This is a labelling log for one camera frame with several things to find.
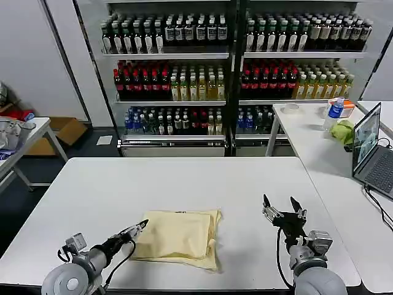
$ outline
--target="bag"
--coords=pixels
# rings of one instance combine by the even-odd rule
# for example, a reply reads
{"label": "bag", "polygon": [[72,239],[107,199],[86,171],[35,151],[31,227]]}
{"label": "bag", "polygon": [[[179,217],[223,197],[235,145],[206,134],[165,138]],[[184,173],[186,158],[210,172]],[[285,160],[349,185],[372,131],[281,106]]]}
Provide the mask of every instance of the bag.
{"label": "bag", "polygon": [[22,122],[8,117],[0,117],[0,150],[17,150],[27,140],[36,124],[32,122]]}

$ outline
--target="cardboard box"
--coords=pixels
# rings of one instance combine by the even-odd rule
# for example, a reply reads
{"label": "cardboard box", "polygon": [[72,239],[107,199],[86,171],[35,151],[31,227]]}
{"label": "cardboard box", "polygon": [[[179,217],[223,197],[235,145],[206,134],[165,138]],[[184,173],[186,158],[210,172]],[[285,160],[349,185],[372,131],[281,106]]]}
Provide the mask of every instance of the cardboard box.
{"label": "cardboard box", "polygon": [[[84,124],[70,117],[51,117],[49,125],[58,141],[66,146],[72,146],[87,131]],[[25,155],[56,155],[56,152],[46,138],[41,138]]]}

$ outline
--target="laptop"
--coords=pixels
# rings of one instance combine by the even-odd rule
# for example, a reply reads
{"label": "laptop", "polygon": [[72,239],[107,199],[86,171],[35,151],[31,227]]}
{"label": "laptop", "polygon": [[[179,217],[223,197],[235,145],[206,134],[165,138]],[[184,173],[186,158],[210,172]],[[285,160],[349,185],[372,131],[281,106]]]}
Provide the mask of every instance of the laptop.
{"label": "laptop", "polygon": [[393,199],[393,151],[378,145],[381,103],[354,128],[352,176]]}

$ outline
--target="yellow cloth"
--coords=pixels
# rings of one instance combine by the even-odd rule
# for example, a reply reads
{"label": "yellow cloth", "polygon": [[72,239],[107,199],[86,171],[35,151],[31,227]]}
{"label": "yellow cloth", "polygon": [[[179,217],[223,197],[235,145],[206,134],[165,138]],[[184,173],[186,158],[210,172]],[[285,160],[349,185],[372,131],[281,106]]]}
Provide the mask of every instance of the yellow cloth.
{"label": "yellow cloth", "polygon": [[218,270],[216,230],[219,210],[204,212],[150,211],[146,228],[136,240],[132,259],[190,264]]}

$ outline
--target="folded cloth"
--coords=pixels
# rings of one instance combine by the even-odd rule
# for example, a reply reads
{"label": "folded cloth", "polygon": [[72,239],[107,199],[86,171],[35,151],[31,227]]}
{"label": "folded cloth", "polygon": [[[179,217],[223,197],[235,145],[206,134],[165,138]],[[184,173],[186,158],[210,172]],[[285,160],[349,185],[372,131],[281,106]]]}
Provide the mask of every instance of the folded cloth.
{"label": "folded cloth", "polygon": [[[190,264],[217,271],[216,231],[219,210],[203,212],[150,211],[149,222],[136,240],[134,260]],[[129,253],[131,246],[124,246]]]}
{"label": "folded cloth", "polygon": [[341,141],[342,144],[350,144],[354,139],[354,124],[348,120],[342,120],[334,125],[330,132],[333,137]]}

